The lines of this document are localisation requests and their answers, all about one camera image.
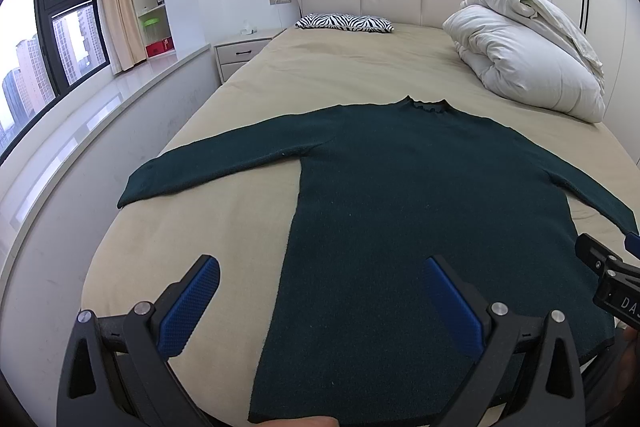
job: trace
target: sweater collar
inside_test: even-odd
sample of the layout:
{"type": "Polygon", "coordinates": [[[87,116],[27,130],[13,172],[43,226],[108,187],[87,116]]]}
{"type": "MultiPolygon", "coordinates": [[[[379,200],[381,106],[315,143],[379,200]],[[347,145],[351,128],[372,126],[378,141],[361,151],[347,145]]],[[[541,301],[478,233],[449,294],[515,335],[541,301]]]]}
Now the sweater collar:
{"type": "Polygon", "coordinates": [[[446,100],[440,100],[439,102],[423,102],[422,100],[414,100],[410,96],[396,103],[400,107],[413,107],[427,112],[447,112],[453,109],[446,100]]]}

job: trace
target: human hand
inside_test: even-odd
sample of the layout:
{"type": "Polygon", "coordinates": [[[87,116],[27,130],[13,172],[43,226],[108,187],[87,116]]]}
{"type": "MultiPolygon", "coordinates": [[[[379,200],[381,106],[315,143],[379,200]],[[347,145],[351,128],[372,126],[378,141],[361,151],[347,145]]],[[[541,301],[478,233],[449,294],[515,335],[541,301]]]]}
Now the human hand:
{"type": "Polygon", "coordinates": [[[260,427],[340,427],[338,420],[329,416],[311,416],[291,420],[270,420],[260,427]]]}
{"type": "Polygon", "coordinates": [[[620,357],[618,364],[618,376],[616,378],[616,387],[612,393],[612,405],[617,406],[625,396],[628,387],[636,377],[636,343],[638,342],[638,332],[634,328],[627,327],[622,338],[629,344],[620,357]]]}

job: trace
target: zebra print pillow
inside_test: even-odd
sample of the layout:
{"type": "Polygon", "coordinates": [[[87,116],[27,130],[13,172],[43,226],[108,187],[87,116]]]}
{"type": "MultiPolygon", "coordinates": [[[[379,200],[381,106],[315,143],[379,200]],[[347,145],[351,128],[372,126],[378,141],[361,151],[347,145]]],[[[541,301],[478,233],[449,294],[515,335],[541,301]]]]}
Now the zebra print pillow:
{"type": "Polygon", "coordinates": [[[394,30],[391,22],[382,17],[342,13],[310,13],[296,22],[296,28],[303,30],[327,28],[347,32],[373,33],[391,33],[394,30]]]}

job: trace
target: white duvet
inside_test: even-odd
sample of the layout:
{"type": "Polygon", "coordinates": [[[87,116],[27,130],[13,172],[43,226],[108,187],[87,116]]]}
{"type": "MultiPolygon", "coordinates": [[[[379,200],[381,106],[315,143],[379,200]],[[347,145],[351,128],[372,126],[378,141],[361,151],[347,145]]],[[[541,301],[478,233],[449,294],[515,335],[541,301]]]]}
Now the white duvet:
{"type": "Polygon", "coordinates": [[[465,0],[443,24],[486,89],[597,123],[602,63],[584,34],[546,0],[465,0]]]}

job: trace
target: high-rise building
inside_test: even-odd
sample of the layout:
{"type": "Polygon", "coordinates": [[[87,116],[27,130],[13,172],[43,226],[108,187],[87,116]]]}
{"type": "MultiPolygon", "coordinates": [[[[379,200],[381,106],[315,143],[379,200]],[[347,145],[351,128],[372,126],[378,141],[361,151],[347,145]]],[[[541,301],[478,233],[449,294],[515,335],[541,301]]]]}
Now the high-rise building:
{"type": "Polygon", "coordinates": [[[15,68],[5,75],[2,80],[2,92],[4,92],[4,98],[9,106],[9,111],[11,111],[11,116],[14,118],[15,126],[22,129],[29,121],[29,113],[33,111],[33,108],[27,111],[27,108],[24,107],[24,98],[29,102],[31,101],[27,96],[27,89],[24,85],[20,68],[15,68]]]}
{"type": "Polygon", "coordinates": [[[18,55],[20,73],[31,108],[34,112],[39,112],[54,99],[54,94],[47,70],[44,68],[38,36],[34,35],[31,39],[18,42],[15,53],[18,55]]]}
{"type": "Polygon", "coordinates": [[[78,69],[80,70],[80,76],[85,76],[85,74],[93,69],[89,61],[89,55],[78,60],[78,69]]]}
{"type": "Polygon", "coordinates": [[[78,23],[80,33],[84,37],[84,48],[89,54],[90,69],[97,68],[104,62],[104,52],[98,35],[98,26],[95,23],[94,7],[89,4],[78,10],[78,23]]]}
{"type": "Polygon", "coordinates": [[[4,151],[9,145],[9,137],[6,135],[2,124],[0,123],[0,152],[4,151]]]}
{"type": "Polygon", "coordinates": [[[69,26],[66,23],[66,17],[60,17],[53,21],[53,34],[56,37],[56,44],[60,52],[60,60],[62,60],[62,68],[65,70],[66,81],[69,86],[80,78],[80,70],[78,68],[78,59],[74,53],[73,44],[71,43],[71,35],[69,34],[69,26]]]}

